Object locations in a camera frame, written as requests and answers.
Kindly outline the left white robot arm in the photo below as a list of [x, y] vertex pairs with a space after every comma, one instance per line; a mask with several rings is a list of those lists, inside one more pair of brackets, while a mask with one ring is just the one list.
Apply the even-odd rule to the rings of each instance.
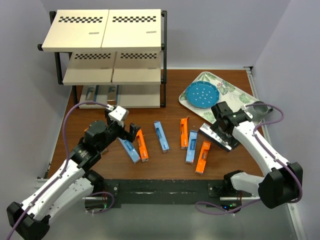
[[92, 167], [116, 139], [133, 142], [140, 128], [131, 123], [129, 130], [125, 129], [129, 114], [125, 108], [106, 108], [104, 112], [106, 121], [96, 120], [89, 125], [46, 183], [21, 203], [14, 201], [7, 207], [12, 232], [17, 232], [25, 240], [41, 240], [49, 231], [50, 223], [62, 211], [83, 197], [105, 193], [104, 178]]

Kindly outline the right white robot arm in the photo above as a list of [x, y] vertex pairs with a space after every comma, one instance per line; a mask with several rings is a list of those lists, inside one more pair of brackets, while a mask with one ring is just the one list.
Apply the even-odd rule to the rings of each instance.
[[297, 162], [289, 162], [268, 143], [258, 131], [263, 124], [255, 124], [249, 108], [250, 105], [243, 105], [233, 111], [225, 101], [211, 107], [215, 122], [210, 129], [219, 137], [216, 143], [243, 145], [263, 174], [251, 175], [241, 170], [225, 174], [223, 192], [230, 197], [239, 191], [251, 193], [269, 209], [299, 202], [303, 196], [303, 168]]

